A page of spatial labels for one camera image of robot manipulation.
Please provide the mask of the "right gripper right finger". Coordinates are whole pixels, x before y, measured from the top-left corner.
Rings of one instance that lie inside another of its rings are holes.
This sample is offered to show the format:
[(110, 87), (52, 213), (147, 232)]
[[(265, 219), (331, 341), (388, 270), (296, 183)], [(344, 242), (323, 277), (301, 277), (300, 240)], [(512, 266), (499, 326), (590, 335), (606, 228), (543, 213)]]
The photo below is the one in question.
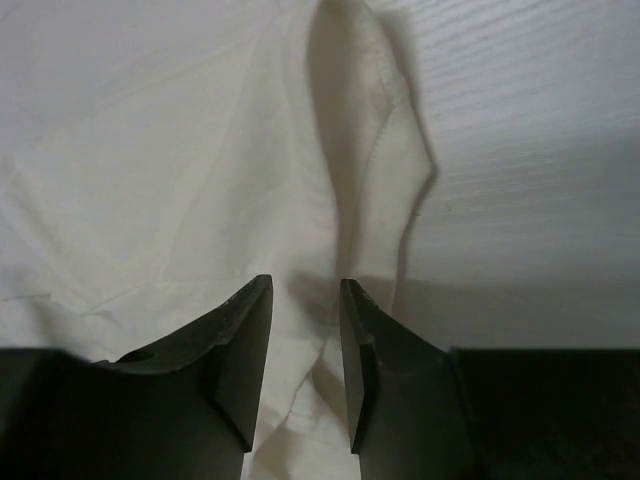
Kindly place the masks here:
[(635, 479), (635, 350), (443, 351), (340, 285), (351, 451), (365, 479)]

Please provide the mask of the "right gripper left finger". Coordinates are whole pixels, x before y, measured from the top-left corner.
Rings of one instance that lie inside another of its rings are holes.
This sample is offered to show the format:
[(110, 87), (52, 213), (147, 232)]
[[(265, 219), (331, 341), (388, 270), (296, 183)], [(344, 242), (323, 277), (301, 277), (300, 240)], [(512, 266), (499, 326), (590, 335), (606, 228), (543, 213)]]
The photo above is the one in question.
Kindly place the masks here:
[(256, 430), (268, 275), (114, 362), (1, 352), (5, 479), (237, 479)]

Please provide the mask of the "white t shirt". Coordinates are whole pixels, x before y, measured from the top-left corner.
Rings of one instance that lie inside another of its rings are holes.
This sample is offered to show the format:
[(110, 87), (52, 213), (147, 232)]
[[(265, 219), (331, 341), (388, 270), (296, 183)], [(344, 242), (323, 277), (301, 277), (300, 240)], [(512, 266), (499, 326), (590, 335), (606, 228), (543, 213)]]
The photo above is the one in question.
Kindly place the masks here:
[(430, 171), (362, 1), (5, 1), (1, 343), (115, 359), (274, 282), (246, 479), (356, 479), (338, 284), (390, 308)]

